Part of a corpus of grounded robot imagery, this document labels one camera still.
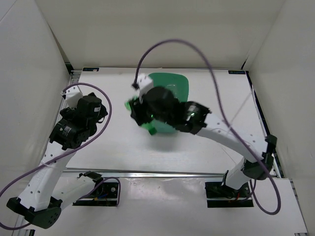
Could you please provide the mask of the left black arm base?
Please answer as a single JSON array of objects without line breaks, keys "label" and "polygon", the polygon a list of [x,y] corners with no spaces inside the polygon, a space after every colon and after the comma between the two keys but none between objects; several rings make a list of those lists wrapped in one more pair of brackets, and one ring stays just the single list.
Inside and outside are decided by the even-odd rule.
[{"label": "left black arm base", "polygon": [[90,195],[74,202],[80,207],[117,207],[121,197],[121,182],[116,177],[106,177]]}]

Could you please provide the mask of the green plastic bottle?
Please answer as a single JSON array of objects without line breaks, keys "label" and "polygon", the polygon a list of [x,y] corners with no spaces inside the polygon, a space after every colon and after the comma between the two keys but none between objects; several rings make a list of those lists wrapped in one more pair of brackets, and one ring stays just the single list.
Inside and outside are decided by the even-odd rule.
[{"label": "green plastic bottle", "polygon": [[150,135],[157,133],[157,130],[153,125],[153,118],[146,116],[146,111],[141,109],[142,104],[140,104],[138,97],[126,101],[125,107],[130,112],[130,117],[139,127],[146,129]]}]

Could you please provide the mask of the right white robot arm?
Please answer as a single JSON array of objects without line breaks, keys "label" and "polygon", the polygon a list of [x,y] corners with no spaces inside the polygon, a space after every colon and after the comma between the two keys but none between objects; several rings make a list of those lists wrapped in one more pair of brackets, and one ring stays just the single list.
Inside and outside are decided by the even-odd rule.
[{"label": "right white robot arm", "polygon": [[265,180],[270,174],[272,152],[276,146],[274,136],[256,138],[243,133],[235,136],[209,108],[193,101],[181,102],[164,87],[153,87],[127,104],[130,116],[138,126],[157,120],[177,131],[215,141],[242,155],[242,160],[223,177],[221,191],[226,196],[235,195],[251,179]]}]

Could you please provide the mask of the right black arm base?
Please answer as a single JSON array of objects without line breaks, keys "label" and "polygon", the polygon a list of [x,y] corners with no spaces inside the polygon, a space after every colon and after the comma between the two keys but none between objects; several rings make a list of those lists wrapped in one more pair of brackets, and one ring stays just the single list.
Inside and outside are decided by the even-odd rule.
[{"label": "right black arm base", "polygon": [[246,208],[254,207],[249,184],[239,190],[222,185],[221,181],[205,182],[207,208]]}]

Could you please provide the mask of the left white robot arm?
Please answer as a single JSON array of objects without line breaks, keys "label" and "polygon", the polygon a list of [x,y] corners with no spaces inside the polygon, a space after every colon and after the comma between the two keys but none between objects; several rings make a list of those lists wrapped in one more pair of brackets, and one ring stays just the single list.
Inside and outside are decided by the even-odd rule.
[{"label": "left white robot arm", "polygon": [[103,192],[103,178],[95,172],[80,174],[66,187],[55,188],[76,152],[102,134],[97,131],[97,124],[111,116],[93,92],[83,95],[80,91],[68,90],[64,99],[68,107],[60,111],[62,118],[49,136],[42,163],[21,176],[33,175],[25,190],[6,204],[10,210],[23,216],[29,225],[43,229],[53,226],[62,210],[70,204],[84,196],[97,197]]}]

